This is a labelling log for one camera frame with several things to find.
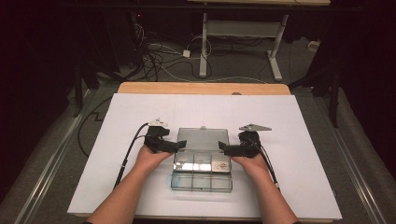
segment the gray carpet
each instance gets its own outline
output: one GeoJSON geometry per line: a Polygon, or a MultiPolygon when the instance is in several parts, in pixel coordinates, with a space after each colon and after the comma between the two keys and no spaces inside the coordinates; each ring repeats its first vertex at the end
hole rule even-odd
{"type": "MultiPolygon", "coordinates": [[[[302,39],[292,45],[283,43],[277,55],[278,64],[282,75],[283,83],[290,83],[303,77],[314,56],[314,53],[306,50],[307,41],[302,39]]],[[[212,52],[209,62],[213,75],[210,79],[223,77],[252,77],[261,81],[274,83],[270,68],[264,55],[265,49],[271,48],[272,42],[264,40],[258,47],[243,47],[235,49],[226,56],[216,56],[226,53],[227,47],[216,47],[212,52]]],[[[169,47],[181,52],[183,48],[169,43],[169,47]]],[[[172,60],[173,55],[164,54],[166,60],[172,60]]],[[[193,63],[193,71],[198,74],[198,62],[193,63]]],[[[167,69],[173,76],[198,80],[191,75],[191,66],[188,63],[180,63],[167,69]]],[[[161,71],[159,81],[180,81],[171,77],[168,73],[161,71]]],[[[251,79],[225,79],[220,82],[255,82],[251,79]]],[[[118,84],[102,80],[98,91],[91,94],[92,100],[86,104],[86,115],[96,106],[101,104],[118,89],[118,84]]],[[[315,99],[309,89],[296,89],[292,92],[297,96],[299,106],[302,110],[308,131],[317,149],[319,158],[323,164],[326,175],[335,193],[335,199],[341,209],[343,220],[336,223],[373,223],[361,202],[360,195],[356,191],[355,184],[351,181],[342,156],[338,149],[337,141],[334,139],[332,127],[328,125],[326,117],[323,116],[322,107],[318,103],[327,102],[326,99],[315,99]]],[[[10,190],[8,196],[0,205],[0,223],[14,223],[18,214],[23,208],[26,200],[34,189],[37,179],[45,169],[54,150],[61,142],[66,130],[73,122],[72,115],[75,105],[74,99],[70,98],[71,105],[64,111],[56,122],[50,127],[36,147],[30,160],[26,163],[19,178],[10,190]]],[[[109,101],[99,106],[95,112],[99,112],[98,121],[95,116],[88,116],[86,122],[81,126],[81,145],[86,153],[90,153],[98,134],[102,119],[108,108],[109,101]]],[[[340,92],[340,105],[338,110],[339,128],[337,131],[350,149],[363,177],[373,192],[378,207],[380,207],[388,223],[396,223],[396,184],[394,179],[386,170],[382,161],[376,155],[370,141],[364,135],[359,122],[350,110],[347,98],[340,92]]],[[[37,207],[31,223],[81,223],[84,218],[66,214],[68,205],[72,199],[74,191],[83,171],[87,158],[84,156],[78,145],[77,132],[73,133],[69,145],[66,148],[64,159],[57,170],[56,176],[51,180],[48,191],[41,204],[37,207]]],[[[154,222],[152,220],[136,220],[135,223],[168,223],[154,222]]]]}

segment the dark background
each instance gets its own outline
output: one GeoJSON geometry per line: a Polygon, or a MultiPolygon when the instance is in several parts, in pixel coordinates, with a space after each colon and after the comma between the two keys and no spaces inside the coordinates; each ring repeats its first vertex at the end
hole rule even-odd
{"type": "MultiPolygon", "coordinates": [[[[392,12],[395,3],[370,0],[333,1],[332,4],[363,6],[363,10],[337,14],[331,23],[329,17],[313,19],[309,15],[292,15],[284,38],[292,41],[305,36],[322,40],[311,72],[328,61],[344,62],[340,71],[341,87],[378,155],[395,176],[396,18],[392,12]]],[[[148,30],[161,31],[160,21],[167,21],[163,32],[181,36],[178,41],[188,41],[190,35],[200,29],[199,14],[164,12],[160,15],[154,17],[146,12],[142,23],[148,30]],[[180,20],[184,22],[175,26],[180,20]]],[[[133,41],[130,41],[133,28],[126,16],[124,12],[90,12],[83,20],[79,13],[59,8],[56,2],[49,0],[6,1],[0,8],[1,118],[4,121],[0,199],[7,194],[40,137],[69,104],[66,94],[73,87],[76,64],[81,59],[89,59],[107,70],[117,71],[120,63],[133,59],[134,55],[127,53],[133,52],[133,41]]],[[[327,81],[320,77],[311,84],[327,81]]]]}

